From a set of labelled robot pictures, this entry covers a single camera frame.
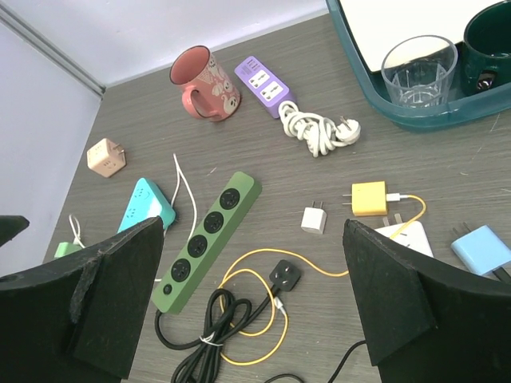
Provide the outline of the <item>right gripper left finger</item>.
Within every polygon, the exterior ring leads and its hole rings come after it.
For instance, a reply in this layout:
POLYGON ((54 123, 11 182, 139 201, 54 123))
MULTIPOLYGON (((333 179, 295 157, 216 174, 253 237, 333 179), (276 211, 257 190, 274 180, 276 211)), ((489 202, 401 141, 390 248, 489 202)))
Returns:
POLYGON ((1 278, 3 382, 129 377, 164 244, 160 217, 1 278))

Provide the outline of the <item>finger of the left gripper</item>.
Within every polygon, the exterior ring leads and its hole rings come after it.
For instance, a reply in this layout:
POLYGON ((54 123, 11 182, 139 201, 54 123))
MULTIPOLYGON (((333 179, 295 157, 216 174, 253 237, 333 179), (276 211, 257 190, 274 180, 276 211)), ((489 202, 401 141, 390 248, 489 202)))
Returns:
POLYGON ((2 247, 5 243, 8 243, 29 225, 30 221, 22 215, 1 215, 0 246, 2 247))

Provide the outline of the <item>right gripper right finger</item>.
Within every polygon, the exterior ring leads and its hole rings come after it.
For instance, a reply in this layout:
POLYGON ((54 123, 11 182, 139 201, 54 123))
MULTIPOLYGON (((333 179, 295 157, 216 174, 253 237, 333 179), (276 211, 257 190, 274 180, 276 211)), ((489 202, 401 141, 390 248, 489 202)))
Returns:
POLYGON ((348 219, 343 249, 383 382, 508 382, 510 286, 348 219))

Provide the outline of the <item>green small charger plug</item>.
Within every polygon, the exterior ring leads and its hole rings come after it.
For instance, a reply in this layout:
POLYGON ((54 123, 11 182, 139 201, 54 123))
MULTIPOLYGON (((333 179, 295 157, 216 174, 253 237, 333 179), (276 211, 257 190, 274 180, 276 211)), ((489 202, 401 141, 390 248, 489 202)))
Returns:
POLYGON ((57 245, 57 249, 56 249, 53 257, 55 259, 59 259, 66 255, 70 255, 76 251, 79 251, 80 249, 81 249, 81 246, 79 244, 70 243, 70 242, 60 242, 57 245))

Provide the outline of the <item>white cube adapter plug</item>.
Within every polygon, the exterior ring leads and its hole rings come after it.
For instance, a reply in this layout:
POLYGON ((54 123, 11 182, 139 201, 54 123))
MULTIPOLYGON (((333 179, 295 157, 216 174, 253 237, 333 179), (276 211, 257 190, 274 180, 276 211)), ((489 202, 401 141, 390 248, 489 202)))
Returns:
MULTIPOLYGON (((381 235, 391 237, 393 233, 395 233, 404 225, 402 217, 399 213, 396 213, 394 215, 394 218, 395 224, 390 225, 390 221, 388 220, 388 218, 384 217, 383 218, 384 226, 376 228, 375 230, 381 235)), ((430 242, 426 235, 426 231, 419 221, 415 221, 411 225, 409 225, 403 232, 401 232, 397 237, 394 238, 394 241, 396 243, 403 245, 404 247, 408 247, 426 256, 429 256, 431 258, 434 257, 434 254, 430 247, 430 242)))

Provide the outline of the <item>blue charger plug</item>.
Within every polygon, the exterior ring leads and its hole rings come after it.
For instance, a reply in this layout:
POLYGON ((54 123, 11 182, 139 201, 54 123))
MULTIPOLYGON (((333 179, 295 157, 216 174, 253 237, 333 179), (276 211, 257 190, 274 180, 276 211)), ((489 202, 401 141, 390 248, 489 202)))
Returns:
POLYGON ((510 273, 505 266, 510 263, 510 248, 488 226, 483 225, 459 235, 450 247, 470 272, 479 276, 494 275, 498 280, 510 284, 510 273))

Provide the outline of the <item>pink cube socket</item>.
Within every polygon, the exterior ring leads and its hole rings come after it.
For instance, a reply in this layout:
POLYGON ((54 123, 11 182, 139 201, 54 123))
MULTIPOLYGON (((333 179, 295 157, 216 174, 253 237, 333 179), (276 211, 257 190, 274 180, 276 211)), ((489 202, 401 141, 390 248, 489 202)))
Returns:
POLYGON ((119 172, 127 164, 125 150, 108 138, 103 138, 91 147, 86 153, 88 168, 109 178, 119 172))

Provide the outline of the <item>teal triangular base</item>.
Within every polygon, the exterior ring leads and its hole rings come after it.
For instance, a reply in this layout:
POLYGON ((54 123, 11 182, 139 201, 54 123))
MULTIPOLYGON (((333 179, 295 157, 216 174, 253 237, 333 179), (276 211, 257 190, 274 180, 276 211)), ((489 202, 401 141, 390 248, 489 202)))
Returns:
POLYGON ((161 217, 166 230, 174 223, 176 212, 160 188, 153 181, 142 177, 135 184, 117 232, 156 216, 161 217))

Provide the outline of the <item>yellow charger plug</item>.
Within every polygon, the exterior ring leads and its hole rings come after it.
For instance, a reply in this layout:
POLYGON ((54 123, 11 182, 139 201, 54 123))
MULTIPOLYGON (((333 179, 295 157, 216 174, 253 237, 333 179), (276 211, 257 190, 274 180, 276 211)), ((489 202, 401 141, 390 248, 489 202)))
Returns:
POLYGON ((410 196, 388 192, 385 181, 372 181, 352 184, 351 193, 343 197, 351 198, 350 202, 343 205, 349 205, 354 216, 369 217, 387 215, 388 203, 399 202, 410 196))

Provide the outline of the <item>green power strip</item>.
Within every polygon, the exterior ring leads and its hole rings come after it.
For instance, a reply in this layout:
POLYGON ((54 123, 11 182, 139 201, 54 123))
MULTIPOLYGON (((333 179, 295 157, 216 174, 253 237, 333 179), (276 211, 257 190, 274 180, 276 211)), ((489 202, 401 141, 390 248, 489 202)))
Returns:
POLYGON ((182 311, 262 189, 262 184, 250 175, 244 172, 233 174, 154 288, 151 300, 161 313, 182 311))

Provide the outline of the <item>small white usb charger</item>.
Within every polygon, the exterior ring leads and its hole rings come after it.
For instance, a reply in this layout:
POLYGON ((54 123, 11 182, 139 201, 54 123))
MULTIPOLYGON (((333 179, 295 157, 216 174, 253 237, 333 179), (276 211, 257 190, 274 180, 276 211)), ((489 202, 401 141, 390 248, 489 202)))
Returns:
POLYGON ((310 207, 305 207, 300 227, 303 231, 322 235, 327 221, 327 213, 323 209, 323 201, 318 207, 315 206, 315 201, 312 202, 310 207))

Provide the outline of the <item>purple power strip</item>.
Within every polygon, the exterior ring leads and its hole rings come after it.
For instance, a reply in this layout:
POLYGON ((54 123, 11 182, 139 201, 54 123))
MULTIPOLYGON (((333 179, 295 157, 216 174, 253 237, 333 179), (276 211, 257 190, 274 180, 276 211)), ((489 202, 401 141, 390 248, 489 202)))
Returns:
POLYGON ((296 102, 291 89, 254 56, 238 64, 235 74, 274 119, 279 119, 279 106, 282 102, 296 102))

